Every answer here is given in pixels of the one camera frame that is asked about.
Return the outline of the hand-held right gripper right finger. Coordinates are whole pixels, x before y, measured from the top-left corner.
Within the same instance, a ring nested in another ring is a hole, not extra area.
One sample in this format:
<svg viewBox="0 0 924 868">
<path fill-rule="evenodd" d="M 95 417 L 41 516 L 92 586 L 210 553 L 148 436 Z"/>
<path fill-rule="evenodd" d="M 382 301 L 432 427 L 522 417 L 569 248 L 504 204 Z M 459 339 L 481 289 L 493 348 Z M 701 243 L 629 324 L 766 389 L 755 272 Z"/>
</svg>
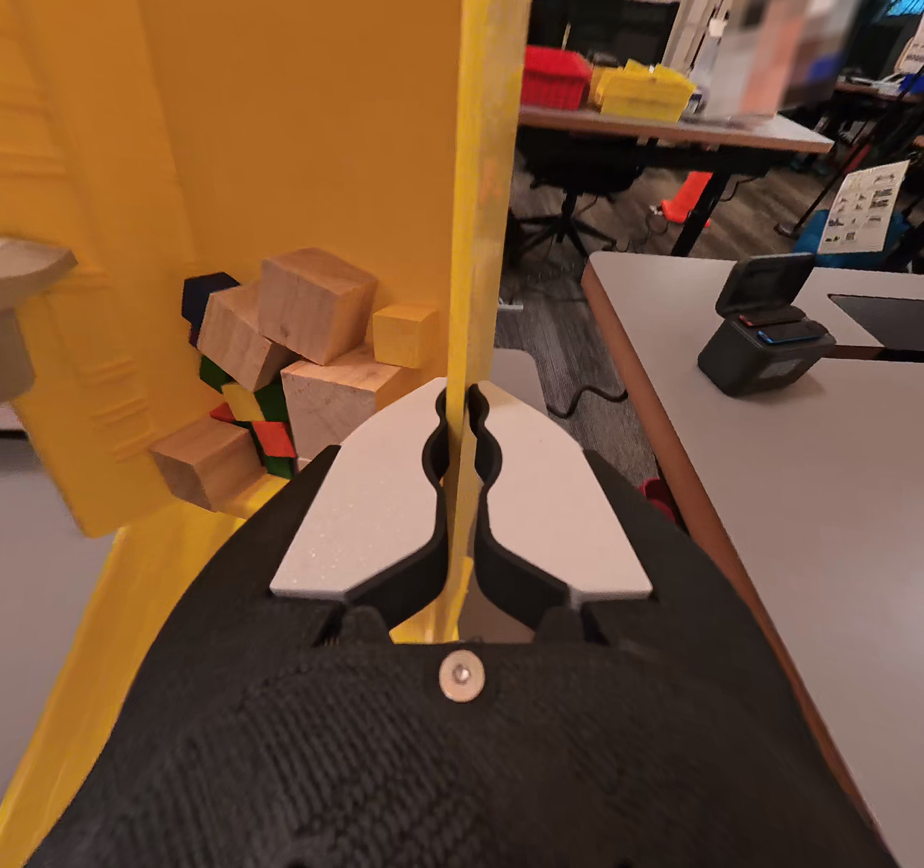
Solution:
<svg viewBox="0 0 924 868">
<path fill-rule="evenodd" d="M 492 605 L 536 631 L 553 608 L 651 597 L 652 582 L 570 435 L 490 381 L 468 389 L 468 418 L 481 482 L 474 573 Z"/>
</svg>

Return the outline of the grey table with black legs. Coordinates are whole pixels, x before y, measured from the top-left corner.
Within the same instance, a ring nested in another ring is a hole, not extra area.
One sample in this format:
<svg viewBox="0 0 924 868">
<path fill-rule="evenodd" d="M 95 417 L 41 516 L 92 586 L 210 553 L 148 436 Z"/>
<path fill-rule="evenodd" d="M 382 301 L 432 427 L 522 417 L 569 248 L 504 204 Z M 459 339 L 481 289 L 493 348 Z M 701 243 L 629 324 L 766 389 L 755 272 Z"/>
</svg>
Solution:
<svg viewBox="0 0 924 868">
<path fill-rule="evenodd" d="M 674 257 L 689 256 L 731 177 L 761 178 L 796 154 L 826 155 L 834 147 L 831 139 L 781 115 L 757 123 L 655 123 L 592 110 L 521 106 L 517 128 L 520 125 L 636 138 L 643 170 L 711 172 L 709 184 L 675 240 L 671 250 Z"/>
</svg>

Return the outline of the black flat pad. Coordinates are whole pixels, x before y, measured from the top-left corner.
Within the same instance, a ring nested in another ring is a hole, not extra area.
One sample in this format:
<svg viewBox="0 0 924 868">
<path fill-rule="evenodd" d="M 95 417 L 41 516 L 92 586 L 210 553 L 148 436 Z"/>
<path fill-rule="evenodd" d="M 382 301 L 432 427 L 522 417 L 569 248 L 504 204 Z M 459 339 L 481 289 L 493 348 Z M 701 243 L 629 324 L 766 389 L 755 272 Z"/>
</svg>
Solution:
<svg viewBox="0 0 924 868">
<path fill-rule="evenodd" d="M 835 357 L 897 363 L 923 363 L 923 301 L 920 299 L 830 294 L 851 320 L 877 345 L 839 344 Z"/>
</svg>

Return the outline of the yellow plastic box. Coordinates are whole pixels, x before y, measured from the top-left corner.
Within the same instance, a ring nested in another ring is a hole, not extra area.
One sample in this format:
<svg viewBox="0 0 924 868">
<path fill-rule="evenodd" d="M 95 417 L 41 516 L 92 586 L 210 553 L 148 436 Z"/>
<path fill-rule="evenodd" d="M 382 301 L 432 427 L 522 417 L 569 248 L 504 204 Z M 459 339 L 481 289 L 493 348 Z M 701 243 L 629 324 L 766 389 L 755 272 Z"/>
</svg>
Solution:
<svg viewBox="0 0 924 868">
<path fill-rule="evenodd" d="M 449 585 L 401 636 L 446 638 L 475 511 L 465 388 L 491 367 L 529 0 L 2 0 L 2 235 L 77 267 L 17 308 L 18 417 L 77 525 L 115 534 L 2 803 L 25 865 L 86 779 L 155 636 L 242 527 L 174 498 L 148 447 L 205 416 L 183 280 L 316 247 L 375 307 L 440 316 Z"/>
</svg>

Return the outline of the small red object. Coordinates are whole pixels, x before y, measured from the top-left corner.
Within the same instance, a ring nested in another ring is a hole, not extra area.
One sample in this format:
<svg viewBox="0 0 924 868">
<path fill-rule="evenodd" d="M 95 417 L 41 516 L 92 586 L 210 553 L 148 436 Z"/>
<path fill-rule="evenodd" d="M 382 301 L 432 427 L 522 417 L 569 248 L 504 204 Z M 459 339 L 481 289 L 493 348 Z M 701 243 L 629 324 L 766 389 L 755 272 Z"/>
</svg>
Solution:
<svg viewBox="0 0 924 868">
<path fill-rule="evenodd" d="M 675 525 L 680 525 L 682 517 L 669 486 L 661 477 L 650 477 L 644 480 L 639 486 L 639 491 L 648 503 L 653 504 Z"/>
</svg>

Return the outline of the orange cone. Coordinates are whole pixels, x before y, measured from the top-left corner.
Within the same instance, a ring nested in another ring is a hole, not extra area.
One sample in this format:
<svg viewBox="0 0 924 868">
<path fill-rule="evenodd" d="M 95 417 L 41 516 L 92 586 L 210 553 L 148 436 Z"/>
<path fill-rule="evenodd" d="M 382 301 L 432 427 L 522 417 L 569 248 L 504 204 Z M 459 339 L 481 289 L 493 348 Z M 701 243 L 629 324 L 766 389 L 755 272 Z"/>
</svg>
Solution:
<svg viewBox="0 0 924 868">
<path fill-rule="evenodd" d="M 711 177 L 712 173 L 708 171 L 691 171 L 676 193 L 659 204 L 664 219 L 672 224 L 685 223 Z"/>
</svg>

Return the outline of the red storage bin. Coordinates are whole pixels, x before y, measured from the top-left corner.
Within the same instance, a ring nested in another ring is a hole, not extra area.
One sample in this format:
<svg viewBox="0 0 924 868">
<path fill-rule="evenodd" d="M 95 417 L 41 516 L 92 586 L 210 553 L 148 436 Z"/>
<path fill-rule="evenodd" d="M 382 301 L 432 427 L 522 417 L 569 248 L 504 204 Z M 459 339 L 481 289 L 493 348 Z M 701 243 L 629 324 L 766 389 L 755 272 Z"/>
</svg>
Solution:
<svg viewBox="0 0 924 868">
<path fill-rule="evenodd" d="M 526 46 L 520 104 L 560 111 L 580 109 L 588 96 L 592 65 L 579 53 Z"/>
</svg>

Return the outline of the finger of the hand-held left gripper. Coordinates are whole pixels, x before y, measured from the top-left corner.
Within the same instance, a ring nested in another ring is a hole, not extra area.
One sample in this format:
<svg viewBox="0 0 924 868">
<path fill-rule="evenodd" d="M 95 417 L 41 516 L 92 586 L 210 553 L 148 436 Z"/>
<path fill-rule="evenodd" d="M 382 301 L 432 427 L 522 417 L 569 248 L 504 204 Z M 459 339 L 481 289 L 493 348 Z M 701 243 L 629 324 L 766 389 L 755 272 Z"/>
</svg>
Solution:
<svg viewBox="0 0 924 868">
<path fill-rule="evenodd" d="M 47 292 L 77 266 L 70 249 L 2 237 L 1 239 L 1 402 L 8 403 L 33 386 L 35 371 L 17 308 Z"/>
</svg>

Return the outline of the black open charger case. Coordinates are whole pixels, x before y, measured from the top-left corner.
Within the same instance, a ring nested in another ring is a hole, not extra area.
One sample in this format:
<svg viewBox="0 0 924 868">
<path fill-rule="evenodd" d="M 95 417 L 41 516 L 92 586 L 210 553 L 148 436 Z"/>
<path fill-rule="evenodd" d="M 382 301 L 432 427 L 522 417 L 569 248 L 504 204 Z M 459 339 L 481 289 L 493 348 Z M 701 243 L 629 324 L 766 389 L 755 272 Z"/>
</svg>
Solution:
<svg viewBox="0 0 924 868">
<path fill-rule="evenodd" d="M 816 255 L 767 255 L 736 263 L 715 311 L 722 324 L 698 357 L 723 394 L 740 398 L 795 383 L 835 347 L 834 336 L 794 303 Z"/>
</svg>

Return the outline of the pile of wooden cubes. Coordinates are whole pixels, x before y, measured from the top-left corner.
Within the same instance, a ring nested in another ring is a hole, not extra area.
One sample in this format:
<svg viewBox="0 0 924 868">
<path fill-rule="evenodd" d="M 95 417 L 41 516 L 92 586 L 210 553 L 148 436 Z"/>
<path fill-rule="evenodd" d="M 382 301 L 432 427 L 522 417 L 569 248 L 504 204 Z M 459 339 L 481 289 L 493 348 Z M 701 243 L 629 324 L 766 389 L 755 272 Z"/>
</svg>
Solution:
<svg viewBox="0 0 924 868">
<path fill-rule="evenodd" d="M 257 281 L 185 279 L 181 315 L 199 377 L 221 401 L 150 446 L 170 494 L 231 511 L 430 379 L 441 359 L 439 311 L 377 302 L 374 274 L 317 248 L 263 260 Z"/>
</svg>

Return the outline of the black office chair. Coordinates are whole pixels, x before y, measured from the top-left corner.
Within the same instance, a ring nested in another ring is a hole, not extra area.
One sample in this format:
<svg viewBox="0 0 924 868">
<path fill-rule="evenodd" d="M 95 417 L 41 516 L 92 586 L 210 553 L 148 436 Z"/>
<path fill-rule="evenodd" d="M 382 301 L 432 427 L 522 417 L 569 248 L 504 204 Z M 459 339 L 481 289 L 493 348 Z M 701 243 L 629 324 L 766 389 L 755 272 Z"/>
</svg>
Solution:
<svg viewBox="0 0 924 868">
<path fill-rule="evenodd" d="M 569 239 L 584 258 L 590 253 L 583 236 L 600 240 L 604 249 L 613 250 L 617 239 L 581 220 L 576 206 L 584 194 L 611 200 L 630 189 L 645 167 L 638 140 L 520 125 L 515 147 L 532 177 L 531 187 L 558 189 L 564 199 L 555 214 L 518 219 L 508 213 L 505 262 L 517 267 L 526 251 L 547 239 L 555 243 Z"/>
</svg>

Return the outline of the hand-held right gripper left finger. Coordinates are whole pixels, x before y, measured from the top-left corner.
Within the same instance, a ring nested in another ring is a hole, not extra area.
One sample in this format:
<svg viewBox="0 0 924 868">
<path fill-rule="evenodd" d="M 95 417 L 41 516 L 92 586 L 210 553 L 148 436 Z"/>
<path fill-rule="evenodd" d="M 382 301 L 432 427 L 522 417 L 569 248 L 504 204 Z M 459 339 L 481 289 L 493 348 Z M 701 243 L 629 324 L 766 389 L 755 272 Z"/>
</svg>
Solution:
<svg viewBox="0 0 924 868">
<path fill-rule="evenodd" d="M 389 629 L 440 596 L 449 568 L 445 390 L 445 377 L 423 384 L 330 449 L 271 581 L 274 596 L 370 607 Z"/>
</svg>

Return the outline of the stack of yellow storage bins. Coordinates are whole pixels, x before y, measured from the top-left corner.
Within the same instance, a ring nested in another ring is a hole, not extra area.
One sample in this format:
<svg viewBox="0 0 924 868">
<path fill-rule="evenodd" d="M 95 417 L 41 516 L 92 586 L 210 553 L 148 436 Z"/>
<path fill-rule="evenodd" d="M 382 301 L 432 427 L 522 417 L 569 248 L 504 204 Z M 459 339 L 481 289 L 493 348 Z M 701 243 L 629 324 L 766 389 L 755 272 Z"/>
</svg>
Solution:
<svg viewBox="0 0 924 868">
<path fill-rule="evenodd" d="M 595 65 L 589 103 L 603 115 L 655 123 L 677 123 L 697 91 L 694 82 L 661 64 Z"/>
</svg>

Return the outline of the white printed sign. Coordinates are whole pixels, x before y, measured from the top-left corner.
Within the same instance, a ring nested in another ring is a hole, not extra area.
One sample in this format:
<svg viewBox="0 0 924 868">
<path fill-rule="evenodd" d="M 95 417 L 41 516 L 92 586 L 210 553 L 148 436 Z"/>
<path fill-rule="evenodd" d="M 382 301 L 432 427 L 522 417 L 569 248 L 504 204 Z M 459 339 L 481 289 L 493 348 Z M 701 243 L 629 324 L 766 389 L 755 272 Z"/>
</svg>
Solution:
<svg viewBox="0 0 924 868">
<path fill-rule="evenodd" d="M 903 159 L 850 173 L 826 215 L 817 253 L 882 252 L 908 165 Z"/>
</svg>

